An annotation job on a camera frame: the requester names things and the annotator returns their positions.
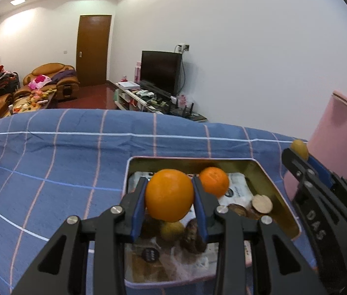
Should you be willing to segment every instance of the wooden floor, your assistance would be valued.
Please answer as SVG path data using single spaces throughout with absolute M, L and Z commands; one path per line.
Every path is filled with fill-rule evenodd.
M 80 88 L 76 100 L 60 102 L 57 108 L 100 108 L 102 110 L 115 110 L 113 101 L 114 91 L 107 84 L 85 86 Z

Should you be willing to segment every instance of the television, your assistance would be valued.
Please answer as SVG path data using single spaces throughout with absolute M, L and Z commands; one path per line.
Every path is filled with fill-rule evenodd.
M 143 51 L 140 85 L 156 94 L 176 96 L 180 90 L 180 65 L 182 54 Z

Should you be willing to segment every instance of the recessed light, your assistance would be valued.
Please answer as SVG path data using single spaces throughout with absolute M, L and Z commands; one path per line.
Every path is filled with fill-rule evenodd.
M 11 4 L 12 5 L 18 5 L 18 4 L 21 4 L 21 3 L 24 3 L 26 2 L 26 0 L 14 0 L 14 1 L 11 1 Z

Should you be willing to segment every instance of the white stripe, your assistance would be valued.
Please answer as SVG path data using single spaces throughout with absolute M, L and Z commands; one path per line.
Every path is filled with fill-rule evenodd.
M 21 231 L 23 231 L 23 232 L 25 232 L 25 233 L 27 233 L 27 234 L 29 234 L 29 235 L 31 235 L 31 236 L 37 237 L 37 238 L 39 238 L 39 239 L 42 239 L 42 240 L 45 241 L 45 242 L 49 241 L 49 238 L 43 237 L 43 236 L 38 235 L 38 234 L 36 234 L 36 233 L 33 233 L 33 232 L 29 231 L 29 230 L 25 230 L 24 228 L 22 228 L 22 227 L 20 227 L 19 225 L 16 225 L 15 223 L 11 222 L 9 219 L 5 218 L 5 217 L 4 217 L 3 215 L 1 215 L 1 214 L 0 214 L 0 218 L 2 218 L 2 219 L 5 220 L 7 223 L 11 224 L 12 226 L 14 226 L 14 227 L 20 229 Z M 89 253 L 94 254 L 94 249 L 89 249 Z
M 185 135 L 153 135 L 153 134 L 135 134 L 135 133 L 89 133 L 89 132 L 3 132 L 0 135 L 8 134 L 46 134 L 46 135 L 88 135 L 88 136 L 134 136 L 137 138 L 178 138 L 185 140 L 214 140 L 214 141 L 231 141 L 231 142 L 279 142 L 279 143 L 292 143 L 293 141 L 280 141 L 280 140 L 266 140 L 255 138 L 252 140 L 243 140 L 236 138 L 207 138 L 205 136 L 185 136 Z

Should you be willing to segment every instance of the blue gripper pad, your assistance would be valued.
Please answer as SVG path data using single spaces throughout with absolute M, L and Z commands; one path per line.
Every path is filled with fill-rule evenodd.
M 200 197 L 200 194 L 205 192 L 199 192 L 199 190 L 203 191 L 203 188 L 199 188 L 196 185 L 195 179 L 193 178 L 192 180 L 193 187 L 194 187 L 194 210 L 195 210 L 195 215 L 196 215 L 196 222 L 198 224 L 198 232 L 202 239 L 207 242 L 208 240 L 208 230 L 207 230 L 207 218 L 205 214 L 205 210 L 202 204 L 202 200 Z
M 324 185 L 326 185 L 328 188 L 332 188 L 333 182 L 330 171 L 312 155 L 310 155 L 307 162 L 318 172 L 321 182 L 324 183 Z
M 145 180 L 143 183 L 141 182 L 141 179 L 138 182 L 138 185 L 142 185 L 141 191 L 139 193 L 139 197 L 137 199 L 137 203 L 135 204 L 134 207 L 134 213 L 132 217 L 132 226 L 131 226 L 131 237 L 135 241 L 139 235 L 141 234 L 141 229 L 142 229 L 142 223 L 143 219 L 145 218 L 145 192 L 146 192 L 146 186 L 147 186 L 148 181 Z M 139 192 L 138 190 L 138 185 L 137 188 L 135 189 L 135 194 Z

